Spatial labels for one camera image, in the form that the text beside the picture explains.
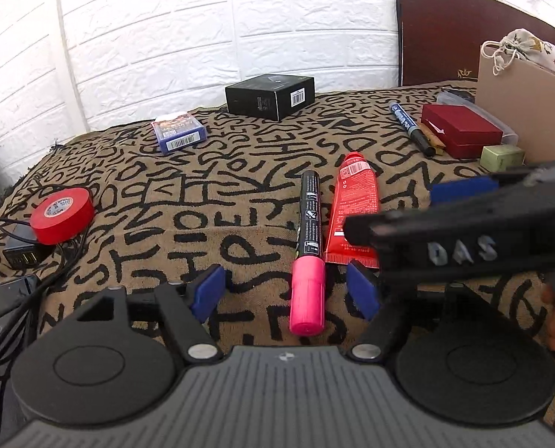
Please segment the red tape roll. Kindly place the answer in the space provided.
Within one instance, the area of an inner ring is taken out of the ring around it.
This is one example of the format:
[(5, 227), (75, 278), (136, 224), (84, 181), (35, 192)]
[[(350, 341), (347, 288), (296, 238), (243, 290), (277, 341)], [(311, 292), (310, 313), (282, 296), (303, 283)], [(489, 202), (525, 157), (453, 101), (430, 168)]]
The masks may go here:
[(37, 241), (58, 245), (88, 228), (95, 215), (90, 192), (82, 187), (50, 194), (31, 214), (30, 228)]

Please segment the black power adapter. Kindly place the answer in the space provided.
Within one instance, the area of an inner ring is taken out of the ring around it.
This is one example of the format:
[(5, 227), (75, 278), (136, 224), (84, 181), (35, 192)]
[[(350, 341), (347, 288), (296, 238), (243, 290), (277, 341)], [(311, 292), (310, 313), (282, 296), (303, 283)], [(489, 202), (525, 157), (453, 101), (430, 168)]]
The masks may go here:
[(26, 224), (16, 224), (7, 234), (3, 255), (14, 270), (34, 268), (54, 253), (54, 246), (37, 241), (34, 231)]

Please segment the brown cardboard box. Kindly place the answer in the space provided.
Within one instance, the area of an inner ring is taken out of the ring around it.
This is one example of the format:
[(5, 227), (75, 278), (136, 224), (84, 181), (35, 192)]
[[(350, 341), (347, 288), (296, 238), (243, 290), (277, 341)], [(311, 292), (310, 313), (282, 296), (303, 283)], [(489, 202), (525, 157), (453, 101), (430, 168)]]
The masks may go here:
[(533, 163), (555, 161), (555, 74), (515, 60), (499, 74), (493, 61), (479, 62), (476, 104), (518, 135), (518, 146)]

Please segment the red tube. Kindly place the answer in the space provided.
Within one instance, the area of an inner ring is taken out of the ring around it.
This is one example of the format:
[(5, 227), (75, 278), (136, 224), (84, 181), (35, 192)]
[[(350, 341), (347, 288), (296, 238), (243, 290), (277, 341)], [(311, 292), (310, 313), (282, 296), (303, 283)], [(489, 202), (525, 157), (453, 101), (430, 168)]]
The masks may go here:
[(343, 223), (349, 215), (375, 214), (379, 209), (379, 188), (375, 172), (361, 153), (349, 153), (336, 176), (325, 262), (347, 265), (351, 260), (357, 260), (365, 267), (377, 269), (377, 252), (370, 247), (350, 245), (344, 238)]

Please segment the patterned tan black cloth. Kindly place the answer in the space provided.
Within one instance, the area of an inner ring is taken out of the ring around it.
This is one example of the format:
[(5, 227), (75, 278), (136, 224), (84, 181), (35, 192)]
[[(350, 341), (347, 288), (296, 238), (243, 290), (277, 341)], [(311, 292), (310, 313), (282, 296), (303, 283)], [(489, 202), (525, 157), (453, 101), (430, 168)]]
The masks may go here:
[(480, 174), (476, 162), (427, 159), (408, 141), (388, 104), (411, 113), (434, 100), (435, 84), (332, 93), (282, 122), (200, 109), (209, 138), (161, 155), (149, 124), (86, 134), (43, 158), (5, 199), (26, 217), (61, 185), (88, 187), (96, 216), (68, 282), (44, 302), (40, 331), (57, 330), (73, 309), (107, 286), (150, 289), (191, 280), (211, 264), (233, 275), (212, 315), (212, 337), (229, 351), (218, 371), (202, 368), (185, 405), (150, 421), (76, 436), (38, 425), (19, 447), (551, 447), (547, 423), (470, 434), (403, 401), (383, 372), (337, 351), (364, 324), (343, 271), (330, 268), (325, 333), (293, 337), (286, 325), (301, 174), (316, 171), (329, 206), (335, 173), (360, 152), (388, 207), (427, 204), (431, 187)]

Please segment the dark red gift box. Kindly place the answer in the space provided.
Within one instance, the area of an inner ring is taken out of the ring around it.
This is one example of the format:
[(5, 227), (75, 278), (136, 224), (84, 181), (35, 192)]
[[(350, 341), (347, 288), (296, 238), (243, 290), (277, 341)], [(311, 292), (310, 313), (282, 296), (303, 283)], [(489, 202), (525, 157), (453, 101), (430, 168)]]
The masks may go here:
[(484, 147), (496, 146), (502, 140), (498, 127), (462, 105), (425, 104), (421, 122), (455, 159), (478, 159)]

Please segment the small green box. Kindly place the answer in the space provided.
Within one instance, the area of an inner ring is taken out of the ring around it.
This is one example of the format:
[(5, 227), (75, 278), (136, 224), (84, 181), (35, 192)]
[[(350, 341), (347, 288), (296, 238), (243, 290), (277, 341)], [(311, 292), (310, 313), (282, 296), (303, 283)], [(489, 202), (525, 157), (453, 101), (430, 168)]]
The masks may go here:
[(496, 144), (482, 149), (480, 166), (487, 172), (495, 173), (523, 165), (525, 152), (512, 144)]

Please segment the blue black marker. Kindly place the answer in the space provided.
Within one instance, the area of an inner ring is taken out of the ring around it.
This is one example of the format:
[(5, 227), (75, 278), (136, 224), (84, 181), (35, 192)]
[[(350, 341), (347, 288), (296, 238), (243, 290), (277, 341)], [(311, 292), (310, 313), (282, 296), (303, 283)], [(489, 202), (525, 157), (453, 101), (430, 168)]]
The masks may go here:
[(392, 114), (398, 119), (409, 138), (417, 146), (417, 148), (427, 157), (432, 158), (435, 155), (435, 148), (427, 139), (427, 136), (419, 128), (414, 119), (405, 111), (401, 104), (392, 101), (389, 103)]

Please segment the black box with barcode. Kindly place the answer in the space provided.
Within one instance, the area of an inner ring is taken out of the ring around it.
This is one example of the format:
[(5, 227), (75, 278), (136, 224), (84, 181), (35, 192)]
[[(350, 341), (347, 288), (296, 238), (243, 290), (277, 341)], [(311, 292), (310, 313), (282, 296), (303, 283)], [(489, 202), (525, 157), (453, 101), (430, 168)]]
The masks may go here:
[(231, 114), (280, 122), (315, 101), (315, 79), (263, 74), (225, 88)]

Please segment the clear plastic case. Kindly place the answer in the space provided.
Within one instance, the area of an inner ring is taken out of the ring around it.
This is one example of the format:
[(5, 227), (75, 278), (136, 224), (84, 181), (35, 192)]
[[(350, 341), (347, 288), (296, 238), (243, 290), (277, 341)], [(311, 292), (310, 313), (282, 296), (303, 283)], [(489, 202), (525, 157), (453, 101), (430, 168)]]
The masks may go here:
[(445, 88), (437, 93), (435, 101), (437, 101), (437, 104), (465, 106), (471, 109), (502, 131), (501, 144), (510, 144), (511, 146), (516, 146), (518, 144), (518, 135), (514, 130), (493, 114), (478, 106), (475, 103), (474, 96), (469, 91), (456, 88)]

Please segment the dark wooden headboard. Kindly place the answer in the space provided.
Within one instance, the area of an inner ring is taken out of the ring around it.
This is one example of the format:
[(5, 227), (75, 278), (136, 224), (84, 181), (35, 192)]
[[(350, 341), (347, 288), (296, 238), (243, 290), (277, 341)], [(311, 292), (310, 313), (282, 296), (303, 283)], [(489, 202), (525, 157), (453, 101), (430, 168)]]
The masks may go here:
[(399, 84), (478, 79), (480, 47), (525, 28), (555, 44), (555, 27), (498, 0), (396, 0)]

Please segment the small wooden block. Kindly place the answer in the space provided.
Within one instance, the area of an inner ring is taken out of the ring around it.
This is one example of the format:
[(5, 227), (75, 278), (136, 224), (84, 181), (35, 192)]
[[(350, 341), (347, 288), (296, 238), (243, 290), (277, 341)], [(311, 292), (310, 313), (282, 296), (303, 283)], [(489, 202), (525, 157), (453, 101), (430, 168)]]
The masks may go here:
[(426, 124), (420, 122), (418, 126), (427, 137), (427, 141), (434, 147), (435, 153), (439, 156), (444, 155), (446, 145), (440, 140), (440, 138)]

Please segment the pink cap black marker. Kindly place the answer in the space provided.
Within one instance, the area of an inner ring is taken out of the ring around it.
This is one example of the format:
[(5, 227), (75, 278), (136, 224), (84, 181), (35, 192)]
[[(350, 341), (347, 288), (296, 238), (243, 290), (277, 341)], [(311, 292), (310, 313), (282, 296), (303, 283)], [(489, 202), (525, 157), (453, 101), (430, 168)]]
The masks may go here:
[(306, 171), (302, 175), (299, 205), (289, 327), (296, 336), (314, 337), (323, 332), (325, 324), (320, 183), (314, 171)]

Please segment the floral drawstring pouch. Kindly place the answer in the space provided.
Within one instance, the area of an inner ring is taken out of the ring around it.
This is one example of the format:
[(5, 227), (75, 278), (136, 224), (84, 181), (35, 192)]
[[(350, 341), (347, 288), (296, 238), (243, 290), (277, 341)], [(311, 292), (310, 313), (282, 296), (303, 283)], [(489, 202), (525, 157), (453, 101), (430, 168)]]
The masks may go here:
[(484, 41), (481, 57), (492, 62), (492, 73), (498, 76), (514, 61), (535, 64), (555, 74), (555, 44), (543, 41), (524, 28), (511, 31), (500, 41)]

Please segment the blue card box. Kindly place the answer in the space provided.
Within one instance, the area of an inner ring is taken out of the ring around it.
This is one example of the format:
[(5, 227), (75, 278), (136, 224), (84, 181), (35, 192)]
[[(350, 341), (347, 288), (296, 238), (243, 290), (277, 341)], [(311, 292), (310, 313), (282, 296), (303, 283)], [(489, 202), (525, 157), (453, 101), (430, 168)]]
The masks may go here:
[(152, 121), (152, 127), (163, 155), (208, 138), (205, 127), (189, 112), (162, 114)]

